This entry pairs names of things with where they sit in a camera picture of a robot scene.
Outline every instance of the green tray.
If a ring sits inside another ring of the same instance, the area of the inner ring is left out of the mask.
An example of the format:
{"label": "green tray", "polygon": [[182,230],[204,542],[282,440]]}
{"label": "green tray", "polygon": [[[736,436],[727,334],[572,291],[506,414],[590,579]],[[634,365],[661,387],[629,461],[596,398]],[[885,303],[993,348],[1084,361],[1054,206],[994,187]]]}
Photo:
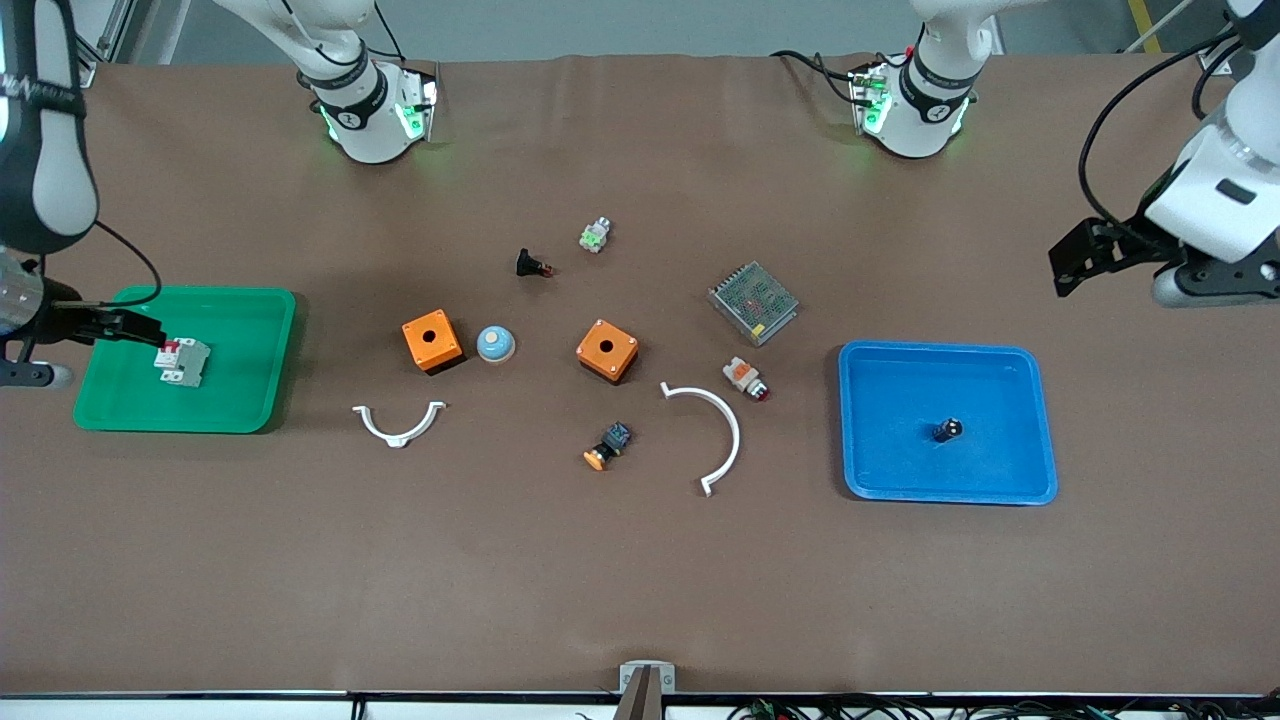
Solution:
{"label": "green tray", "polygon": [[[127,287],[115,300],[145,297]],[[271,419],[297,301],[287,290],[165,287],[134,310],[156,318],[169,337],[209,346],[198,388],[160,382],[156,348],[136,342],[93,346],[76,401],[86,430],[255,433]]]}

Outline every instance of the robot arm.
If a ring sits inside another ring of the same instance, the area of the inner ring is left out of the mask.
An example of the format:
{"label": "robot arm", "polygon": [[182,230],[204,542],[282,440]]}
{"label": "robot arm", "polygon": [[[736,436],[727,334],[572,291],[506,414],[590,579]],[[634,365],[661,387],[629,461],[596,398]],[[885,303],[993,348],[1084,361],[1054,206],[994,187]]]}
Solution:
{"label": "robot arm", "polygon": [[63,250],[97,219],[67,0],[0,5],[0,246]]}
{"label": "robot arm", "polygon": [[[0,387],[58,387],[52,365],[32,363],[36,343],[70,340],[164,342],[160,323],[129,310],[81,302],[44,274],[44,261],[97,219],[97,188],[84,152],[84,99],[67,0],[0,4]],[[15,360],[10,342],[20,342]]]}
{"label": "robot arm", "polygon": [[1228,0],[1254,68],[1211,113],[1119,227],[1089,218],[1050,251],[1057,293],[1138,263],[1162,261],[1167,307],[1280,300],[1280,0]]}
{"label": "robot arm", "polygon": [[861,132],[904,158],[927,158],[960,131],[969,94],[995,50],[992,15],[1044,0],[910,0],[920,15],[914,51],[861,76]]}
{"label": "robot arm", "polygon": [[319,99],[329,137],[360,163],[385,163],[430,133],[435,78],[371,60],[356,28],[374,0],[214,0],[284,51]]}

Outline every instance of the orange box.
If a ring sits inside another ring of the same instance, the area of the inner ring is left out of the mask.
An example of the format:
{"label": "orange box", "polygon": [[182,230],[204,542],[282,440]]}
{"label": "orange box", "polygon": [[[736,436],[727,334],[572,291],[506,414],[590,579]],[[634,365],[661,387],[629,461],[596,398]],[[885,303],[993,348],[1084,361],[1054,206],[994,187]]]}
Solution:
{"label": "orange box", "polygon": [[636,338],[604,320],[596,320],[577,345],[579,361],[613,384],[622,382],[622,374],[639,354]]}
{"label": "orange box", "polygon": [[413,364],[424,373],[434,375],[466,360],[462,356],[458,336],[453,333],[453,324],[449,323],[444,310],[404,323],[403,329],[404,342],[413,355]]}

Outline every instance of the brown table surface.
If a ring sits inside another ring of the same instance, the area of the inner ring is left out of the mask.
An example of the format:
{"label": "brown table surface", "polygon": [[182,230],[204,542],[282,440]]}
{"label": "brown table surface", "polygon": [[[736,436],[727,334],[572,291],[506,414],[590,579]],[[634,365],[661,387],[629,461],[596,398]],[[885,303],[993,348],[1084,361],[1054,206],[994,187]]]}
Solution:
{"label": "brown table surface", "polygon": [[[102,218],[170,283],[292,290],[303,328],[269,434],[90,433],[74,391],[3,395],[0,689],[591,689],[637,656],[696,691],[1268,689],[1280,314],[1164,310],[1140,269],[1059,300],[1046,260],[1087,213],[1088,124],[1152,61],[997,58],[925,161],[776,59],[449,65],[445,142],[384,167],[324,140],[292,69],[102,68]],[[1193,129],[1194,74],[1107,128],[1117,213]],[[522,246],[561,274],[517,279]],[[705,300],[750,260],[804,304],[760,350]],[[51,274],[146,282],[101,233]],[[436,307],[468,342],[511,328],[515,359],[424,377],[399,325]],[[596,318],[641,342],[617,388],[575,360]],[[851,498],[833,357],[855,338],[1034,352],[1057,500]],[[733,355],[768,404],[724,383]],[[710,500],[724,421],[659,380],[739,413]],[[401,428],[429,400],[451,406],[402,451],[351,413]],[[613,420],[636,437],[600,475],[581,452]]]}

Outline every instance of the floor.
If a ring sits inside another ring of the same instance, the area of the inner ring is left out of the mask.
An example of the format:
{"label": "floor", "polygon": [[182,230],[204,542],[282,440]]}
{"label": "floor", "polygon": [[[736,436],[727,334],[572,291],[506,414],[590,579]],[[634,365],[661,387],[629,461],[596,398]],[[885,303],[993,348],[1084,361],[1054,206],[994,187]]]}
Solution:
{"label": "floor", "polygon": [[[919,19],[906,0],[380,0],[404,53],[442,61],[561,55],[767,55],[783,47],[832,55],[899,50]],[[1147,0],[1158,19],[1176,0]],[[164,20],[138,61],[283,63],[284,55],[211,0],[155,0]],[[1142,0],[1048,0],[1000,15],[1006,51],[1112,53],[1132,42]],[[1198,0],[1158,38],[1179,50],[1216,32],[1222,0]],[[385,42],[371,23],[370,45]]]}

